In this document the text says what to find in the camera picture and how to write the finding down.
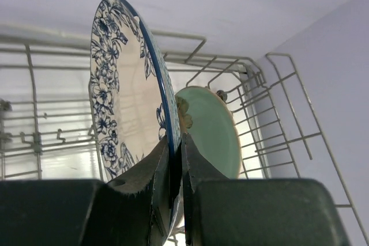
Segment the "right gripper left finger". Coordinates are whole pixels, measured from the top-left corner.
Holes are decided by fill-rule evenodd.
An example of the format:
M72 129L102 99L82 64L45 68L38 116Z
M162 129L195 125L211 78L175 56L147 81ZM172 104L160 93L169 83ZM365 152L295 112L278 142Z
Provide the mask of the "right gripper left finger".
M2 245L162 245L169 228L166 138L108 183L1 182Z

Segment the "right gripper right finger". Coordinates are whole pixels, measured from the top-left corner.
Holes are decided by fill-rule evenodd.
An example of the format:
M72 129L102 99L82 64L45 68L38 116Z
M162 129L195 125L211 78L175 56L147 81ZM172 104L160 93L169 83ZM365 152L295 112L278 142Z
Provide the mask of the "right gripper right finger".
M229 179L188 134L181 155L187 245L349 245L322 183Z

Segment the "green plate dark motif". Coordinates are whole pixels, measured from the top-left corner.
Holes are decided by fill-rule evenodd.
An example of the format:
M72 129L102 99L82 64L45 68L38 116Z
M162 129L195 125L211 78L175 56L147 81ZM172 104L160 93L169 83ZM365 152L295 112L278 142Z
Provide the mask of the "green plate dark motif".
M199 152L223 175L239 176L242 151L233 115L211 90L189 86L176 93L187 132Z

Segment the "teal patterned plate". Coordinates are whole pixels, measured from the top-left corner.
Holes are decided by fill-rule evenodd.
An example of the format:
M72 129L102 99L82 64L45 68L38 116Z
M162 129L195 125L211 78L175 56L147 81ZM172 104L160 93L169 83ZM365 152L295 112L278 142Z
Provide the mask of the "teal patterned plate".
M152 32L127 0L102 0L93 18L89 95L103 167L112 180L166 137L180 144L175 94Z

